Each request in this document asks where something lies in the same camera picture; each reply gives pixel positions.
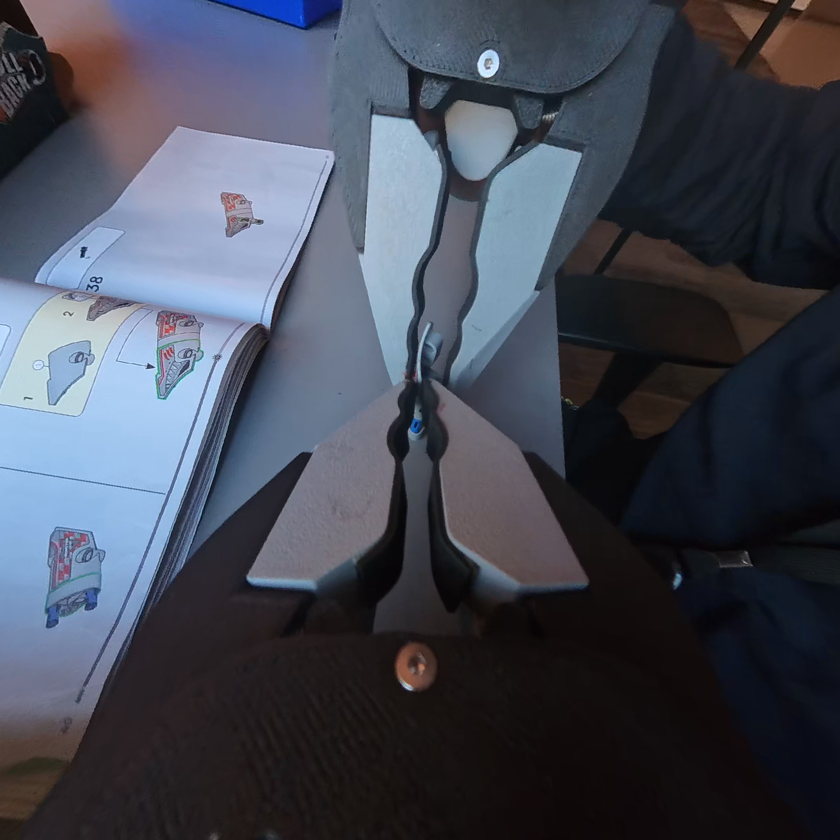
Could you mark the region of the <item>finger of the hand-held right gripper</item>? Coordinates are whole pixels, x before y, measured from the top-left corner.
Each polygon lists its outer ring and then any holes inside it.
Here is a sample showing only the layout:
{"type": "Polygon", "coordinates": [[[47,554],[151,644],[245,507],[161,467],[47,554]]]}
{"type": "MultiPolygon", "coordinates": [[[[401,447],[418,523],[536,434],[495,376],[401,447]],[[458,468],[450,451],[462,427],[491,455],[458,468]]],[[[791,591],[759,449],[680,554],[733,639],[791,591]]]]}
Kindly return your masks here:
{"type": "Polygon", "coordinates": [[[374,114],[367,184],[360,265],[385,368],[399,385],[415,375],[424,277],[447,201],[438,132],[423,133],[412,119],[374,114]]]}
{"type": "Polygon", "coordinates": [[[475,281],[459,317],[449,388],[465,392],[538,297],[537,285],[582,152],[533,145],[490,179],[470,256],[475,281]]]}

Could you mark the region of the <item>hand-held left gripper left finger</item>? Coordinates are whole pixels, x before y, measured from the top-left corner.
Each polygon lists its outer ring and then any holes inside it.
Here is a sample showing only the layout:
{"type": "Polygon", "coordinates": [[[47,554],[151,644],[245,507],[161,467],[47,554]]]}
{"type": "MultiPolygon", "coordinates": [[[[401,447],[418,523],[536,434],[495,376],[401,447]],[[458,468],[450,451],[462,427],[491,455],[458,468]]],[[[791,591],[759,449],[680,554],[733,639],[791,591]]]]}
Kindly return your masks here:
{"type": "Polygon", "coordinates": [[[247,582],[375,608],[403,567],[407,427],[404,382],[315,447],[247,582]]]}

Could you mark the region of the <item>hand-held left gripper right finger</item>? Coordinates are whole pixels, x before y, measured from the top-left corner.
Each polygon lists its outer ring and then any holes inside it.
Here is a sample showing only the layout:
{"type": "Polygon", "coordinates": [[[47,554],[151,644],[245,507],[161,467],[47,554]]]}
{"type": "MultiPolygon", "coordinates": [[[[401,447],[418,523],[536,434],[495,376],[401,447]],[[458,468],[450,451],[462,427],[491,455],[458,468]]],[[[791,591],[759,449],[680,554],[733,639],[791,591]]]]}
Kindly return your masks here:
{"type": "Polygon", "coordinates": [[[520,447],[437,382],[425,384],[430,560],[449,612],[586,590],[589,577],[520,447]]]}

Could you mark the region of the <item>small grey lego model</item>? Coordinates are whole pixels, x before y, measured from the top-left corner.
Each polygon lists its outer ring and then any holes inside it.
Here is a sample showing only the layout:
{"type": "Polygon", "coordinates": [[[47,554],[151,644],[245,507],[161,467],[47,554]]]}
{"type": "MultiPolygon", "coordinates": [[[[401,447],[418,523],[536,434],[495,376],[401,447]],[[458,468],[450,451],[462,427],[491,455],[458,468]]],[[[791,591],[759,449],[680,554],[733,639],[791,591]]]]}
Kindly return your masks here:
{"type": "Polygon", "coordinates": [[[434,323],[426,322],[416,348],[411,383],[414,386],[413,417],[407,429],[409,441],[422,439],[427,431],[427,422],[423,402],[423,383],[428,379],[436,379],[434,365],[443,347],[443,336],[434,328],[434,323]]]}

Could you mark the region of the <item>open lego instruction booklet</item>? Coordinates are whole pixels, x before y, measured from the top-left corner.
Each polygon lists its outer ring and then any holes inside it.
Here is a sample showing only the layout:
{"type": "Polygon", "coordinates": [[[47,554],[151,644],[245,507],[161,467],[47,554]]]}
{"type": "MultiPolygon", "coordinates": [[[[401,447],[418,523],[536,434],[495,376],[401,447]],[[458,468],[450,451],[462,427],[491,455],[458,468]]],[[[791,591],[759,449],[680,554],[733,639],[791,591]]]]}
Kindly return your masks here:
{"type": "Polygon", "coordinates": [[[183,567],[330,150],[176,128],[2,280],[1,760],[67,762],[183,567]]]}

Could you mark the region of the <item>black chair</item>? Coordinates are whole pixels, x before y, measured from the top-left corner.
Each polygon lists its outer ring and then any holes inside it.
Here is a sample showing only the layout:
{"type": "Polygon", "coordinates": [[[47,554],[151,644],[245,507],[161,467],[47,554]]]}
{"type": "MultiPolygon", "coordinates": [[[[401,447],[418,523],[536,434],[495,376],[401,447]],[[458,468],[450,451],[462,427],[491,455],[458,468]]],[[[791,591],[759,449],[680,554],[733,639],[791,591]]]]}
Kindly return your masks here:
{"type": "Polygon", "coordinates": [[[618,408],[661,364],[730,369],[744,352],[726,309],[698,292],[606,275],[554,281],[561,343],[612,354],[594,399],[618,408]]]}

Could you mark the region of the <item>blue plastic bin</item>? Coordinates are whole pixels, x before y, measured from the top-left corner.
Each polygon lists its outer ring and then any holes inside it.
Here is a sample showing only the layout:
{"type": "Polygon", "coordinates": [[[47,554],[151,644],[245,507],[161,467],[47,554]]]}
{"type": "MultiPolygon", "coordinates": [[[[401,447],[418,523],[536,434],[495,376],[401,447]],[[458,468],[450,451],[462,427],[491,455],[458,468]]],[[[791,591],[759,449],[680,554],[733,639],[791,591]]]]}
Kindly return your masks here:
{"type": "Polygon", "coordinates": [[[342,1],[216,1],[259,17],[307,29],[339,13],[342,1]]]}

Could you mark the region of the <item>person's dark clothed body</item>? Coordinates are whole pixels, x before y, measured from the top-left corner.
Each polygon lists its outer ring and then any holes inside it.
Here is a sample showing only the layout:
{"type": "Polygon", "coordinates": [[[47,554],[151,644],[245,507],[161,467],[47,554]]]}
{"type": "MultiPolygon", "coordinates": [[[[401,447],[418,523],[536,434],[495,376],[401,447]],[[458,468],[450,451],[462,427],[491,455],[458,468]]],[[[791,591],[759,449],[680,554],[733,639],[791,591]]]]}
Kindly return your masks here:
{"type": "Polygon", "coordinates": [[[662,438],[621,528],[752,568],[683,583],[738,728],[814,838],[838,838],[838,584],[762,569],[838,520],[839,300],[828,292],[698,398],[662,438]]]}

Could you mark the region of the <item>tan cardboard box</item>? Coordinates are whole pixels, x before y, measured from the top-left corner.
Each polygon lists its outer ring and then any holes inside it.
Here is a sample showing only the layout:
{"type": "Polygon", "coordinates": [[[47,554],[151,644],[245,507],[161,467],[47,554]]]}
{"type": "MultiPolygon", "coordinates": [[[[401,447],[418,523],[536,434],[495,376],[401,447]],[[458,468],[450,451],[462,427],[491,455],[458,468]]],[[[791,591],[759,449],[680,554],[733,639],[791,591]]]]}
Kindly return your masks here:
{"type": "Polygon", "coordinates": [[[838,1],[690,1],[684,13],[753,77],[810,88],[839,78],[838,1]]]}

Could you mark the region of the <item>dark printed box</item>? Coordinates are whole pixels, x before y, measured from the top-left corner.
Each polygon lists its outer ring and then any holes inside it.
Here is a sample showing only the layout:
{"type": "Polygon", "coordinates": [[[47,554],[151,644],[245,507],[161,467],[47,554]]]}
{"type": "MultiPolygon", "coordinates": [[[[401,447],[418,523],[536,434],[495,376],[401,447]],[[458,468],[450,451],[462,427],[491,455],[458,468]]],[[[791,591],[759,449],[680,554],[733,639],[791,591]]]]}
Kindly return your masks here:
{"type": "Polygon", "coordinates": [[[68,119],[45,41],[1,24],[1,177],[68,119]]]}

